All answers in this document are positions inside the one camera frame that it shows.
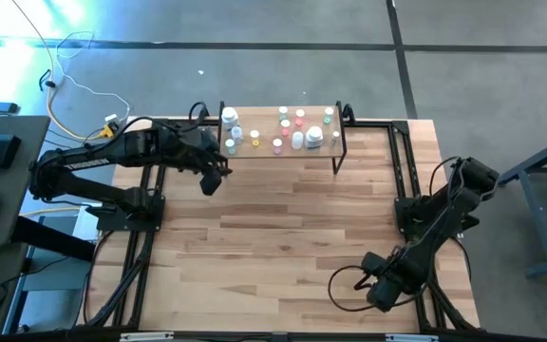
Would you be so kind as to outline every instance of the black desk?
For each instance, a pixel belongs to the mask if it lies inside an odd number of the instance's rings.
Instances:
[[[11,166],[0,169],[0,246],[25,242],[91,261],[93,244],[18,217],[30,181],[29,166],[39,156],[48,125],[46,116],[0,116],[0,134],[12,134],[21,140]]]

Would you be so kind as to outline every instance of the desk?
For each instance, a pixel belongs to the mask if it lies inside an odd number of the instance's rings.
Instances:
[[[425,190],[441,161],[434,123],[408,123]],[[330,172],[328,160],[232,160],[229,165],[234,173],[212,197],[204,197],[198,176],[169,170],[163,188],[167,198],[164,224],[156,234],[140,328],[418,331],[414,304],[389,313],[345,313],[327,296],[327,283],[335,269],[359,264],[367,251],[387,256],[395,245],[403,244],[394,224],[392,206],[397,192],[387,133],[348,127],[346,136],[348,154],[344,171],[337,176]],[[434,179],[434,189],[445,184],[441,171]],[[155,179],[153,172],[150,180]],[[113,183],[137,186],[140,179],[140,168],[118,167]],[[127,233],[117,232],[100,252],[89,290],[90,316],[119,283],[127,240]],[[437,254],[436,271],[451,301],[478,326],[462,251],[452,241]],[[333,295],[346,306],[366,304],[366,293],[351,289],[358,278],[358,274],[346,273],[335,280]],[[129,293],[123,323],[132,307],[134,295]],[[431,297],[426,293],[424,298],[433,322]]]

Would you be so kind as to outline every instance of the white bottle cap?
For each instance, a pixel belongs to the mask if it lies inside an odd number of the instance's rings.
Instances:
[[[232,137],[234,137],[234,139],[242,138],[242,128],[238,126],[232,128]]]
[[[308,129],[308,138],[311,140],[318,140],[322,137],[322,128],[318,126],[312,126]]]
[[[303,145],[303,133],[301,132],[292,133],[292,148],[301,149],[302,145]]]
[[[232,120],[234,117],[237,116],[237,112],[232,107],[224,107],[222,115],[224,119]]]

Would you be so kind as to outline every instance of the yellow cable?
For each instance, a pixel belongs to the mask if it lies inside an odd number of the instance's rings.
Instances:
[[[49,47],[47,47],[46,40],[44,39],[42,34],[39,32],[39,29],[37,29],[35,27],[35,25],[33,25],[33,22],[30,21],[30,19],[28,18],[28,15],[23,11],[23,9],[18,5],[18,3],[16,3],[16,0],[11,0],[11,2],[13,2],[14,5],[16,5],[16,7],[18,8],[18,10],[20,10],[20,12],[23,13],[25,18],[27,18],[28,23],[33,27],[35,32],[37,32],[37,35],[42,40],[42,43],[44,43],[44,48],[46,48],[46,51],[47,51],[47,57],[49,57],[49,64],[50,64],[50,70],[51,70],[51,72],[49,74],[49,80],[52,83],[54,83],[54,59],[52,58],[52,53],[49,51]],[[71,137],[73,137],[75,139],[87,140],[87,141],[96,140],[96,139],[100,138],[98,136],[97,137],[92,137],[92,138],[82,137],[78,134],[75,134],[73,131],[66,128],[61,122],[58,121],[58,119],[56,118],[56,116],[54,116],[54,113],[52,112],[52,88],[51,87],[47,88],[46,108],[47,108],[47,114],[50,117],[50,119],[52,119],[56,125],[61,127],[61,129],[64,130],[65,133],[67,133]]]
[[[63,208],[51,208],[51,209],[40,209],[35,210],[28,213],[22,213],[19,216],[21,217],[31,217],[38,214],[44,214],[44,213],[57,213],[57,212],[64,212],[64,211],[74,211],[74,210],[80,210],[80,207],[63,207]]]

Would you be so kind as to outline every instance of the gray floor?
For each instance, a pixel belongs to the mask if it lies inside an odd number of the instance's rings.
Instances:
[[[20,3],[52,38],[92,29],[110,41],[392,43],[384,0]],[[396,8],[405,44],[547,46],[547,0],[396,0]],[[0,1],[0,36],[34,37],[8,1]],[[434,120],[444,157],[474,156],[504,171],[547,144],[547,53],[409,52],[406,59],[418,116]],[[135,115],[182,114],[198,100],[211,108],[220,100],[341,100],[360,117],[406,118],[393,51],[93,48],[65,65],[78,82],[122,95]],[[37,80],[47,68],[43,49],[14,41],[0,47],[0,101],[46,114]],[[58,91],[54,111],[81,134],[124,113],[115,100],[70,84]],[[108,181],[112,169],[86,175]],[[28,200],[24,210],[41,205]],[[482,326],[547,337],[547,276],[523,275],[543,254],[518,185],[500,189],[477,216],[481,225],[466,233],[465,244]]]

